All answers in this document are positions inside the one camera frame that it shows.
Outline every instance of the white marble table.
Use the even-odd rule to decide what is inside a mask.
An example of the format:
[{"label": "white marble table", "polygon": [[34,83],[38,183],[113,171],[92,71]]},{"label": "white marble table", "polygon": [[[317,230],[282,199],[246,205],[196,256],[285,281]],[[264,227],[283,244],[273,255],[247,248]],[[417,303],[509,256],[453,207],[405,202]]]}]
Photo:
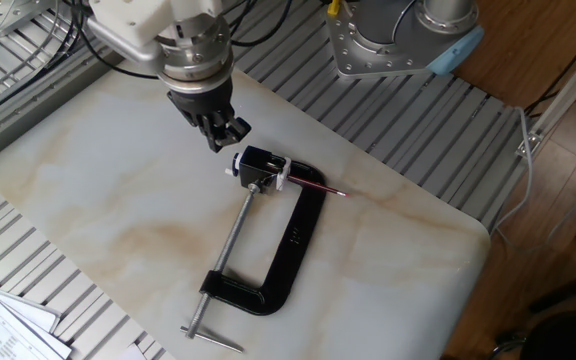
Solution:
[{"label": "white marble table", "polygon": [[[253,127],[212,153],[155,81],[108,73],[0,153],[0,193],[177,359],[439,358],[489,249],[486,230],[241,72]],[[329,195],[287,303],[256,317],[213,301],[203,324],[241,355],[187,340],[198,289],[247,190],[246,145],[308,162]],[[263,280],[298,187],[253,203],[228,268]]]}]

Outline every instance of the metal grating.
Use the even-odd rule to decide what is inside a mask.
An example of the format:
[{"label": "metal grating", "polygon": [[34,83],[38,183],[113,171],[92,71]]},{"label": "metal grating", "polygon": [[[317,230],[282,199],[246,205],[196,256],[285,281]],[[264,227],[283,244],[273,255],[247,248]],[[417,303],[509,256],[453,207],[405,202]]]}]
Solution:
[{"label": "metal grating", "polygon": [[[235,38],[262,36],[282,9],[283,0],[259,0]],[[525,169],[514,154],[521,142],[518,116],[452,76],[341,79],[324,11],[319,1],[295,1],[269,41],[234,49],[237,67],[490,228]],[[237,15],[234,11],[227,18]],[[41,54],[48,59],[49,52]],[[86,56],[81,64],[89,61],[94,60]],[[26,76],[42,65],[33,66]],[[54,74],[51,82],[66,83],[73,71]],[[172,359],[1,196],[0,289],[63,312],[56,333],[73,347],[72,359],[114,359],[131,343],[148,360]]]},{"label": "metal grating", "polygon": [[62,313],[55,335],[72,360],[115,359],[136,343],[173,359],[0,195],[0,290]]},{"label": "metal grating", "polygon": [[[451,75],[342,79],[324,5],[293,4],[269,41],[234,49],[237,67],[490,229],[525,169],[514,155],[521,142],[518,114]],[[281,0],[259,0],[234,38],[267,33],[282,11]]]},{"label": "metal grating", "polygon": [[70,9],[58,1],[54,10],[45,11],[0,37],[0,99],[32,79],[59,55],[69,30]]}]

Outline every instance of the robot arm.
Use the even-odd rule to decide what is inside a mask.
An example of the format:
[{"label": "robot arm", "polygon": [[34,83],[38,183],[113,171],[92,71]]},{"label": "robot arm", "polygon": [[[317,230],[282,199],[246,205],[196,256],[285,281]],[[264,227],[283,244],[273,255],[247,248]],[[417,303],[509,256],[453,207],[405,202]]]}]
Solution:
[{"label": "robot arm", "polygon": [[246,136],[250,126],[230,105],[234,60],[220,0],[92,0],[90,6],[95,35],[157,74],[214,152]]}]

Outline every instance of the screw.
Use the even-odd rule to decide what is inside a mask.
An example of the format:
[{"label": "screw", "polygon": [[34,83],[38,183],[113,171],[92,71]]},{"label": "screw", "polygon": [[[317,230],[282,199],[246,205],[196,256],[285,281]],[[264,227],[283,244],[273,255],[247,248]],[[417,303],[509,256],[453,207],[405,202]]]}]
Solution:
[{"label": "screw", "polygon": [[[230,230],[230,234],[228,234],[228,238],[226,239],[226,244],[224,248],[221,250],[221,254],[219,254],[219,258],[217,259],[217,263],[215,264],[214,271],[222,272],[226,267],[226,262],[228,261],[228,257],[232,252],[232,247],[235,245],[235,241],[237,240],[237,236],[239,236],[239,231],[244,224],[244,219],[246,215],[248,215],[248,210],[250,210],[250,205],[252,204],[252,200],[261,189],[259,186],[255,184],[248,185],[248,197],[244,201],[241,210],[239,211],[239,215],[237,215],[237,219],[235,219],[235,223],[232,226],[232,230]],[[197,329],[199,328],[199,324],[203,319],[206,309],[208,308],[208,304],[210,303],[210,296],[208,294],[204,294],[199,301],[199,305],[197,306],[197,310],[195,311],[195,315],[190,322],[190,326],[188,326],[188,331],[186,332],[186,337],[189,339],[193,339],[195,334],[197,333]]]}]

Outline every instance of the red pencil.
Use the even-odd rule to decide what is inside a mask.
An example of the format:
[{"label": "red pencil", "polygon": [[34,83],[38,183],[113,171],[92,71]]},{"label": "red pencil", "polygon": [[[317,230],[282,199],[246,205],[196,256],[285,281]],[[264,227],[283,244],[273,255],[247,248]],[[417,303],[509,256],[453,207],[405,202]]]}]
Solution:
[{"label": "red pencil", "polygon": [[323,190],[323,191],[328,191],[331,192],[333,194],[337,194],[337,195],[341,195],[344,197],[349,197],[350,195],[348,193],[345,193],[343,191],[339,191],[337,189],[333,189],[331,187],[328,186],[324,186],[321,184],[317,184],[315,182],[312,181],[308,181],[306,179],[302,179],[293,175],[288,175],[288,180],[294,182],[295,184],[299,184],[299,185],[305,185],[305,186],[310,186],[319,190]]}]

